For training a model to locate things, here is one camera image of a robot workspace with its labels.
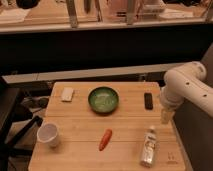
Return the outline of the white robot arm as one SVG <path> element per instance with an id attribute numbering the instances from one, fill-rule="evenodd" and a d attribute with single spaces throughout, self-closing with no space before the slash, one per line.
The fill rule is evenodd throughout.
<path id="1" fill-rule="evenodd" d="M 159 94 L 162 124 L 169 123 L 185 99 L 213 117 L 213 88 L 204 83 L 206 76 L 205 66 L 198 61 L 174 67 L 164 74 L 165 86 Z"/>

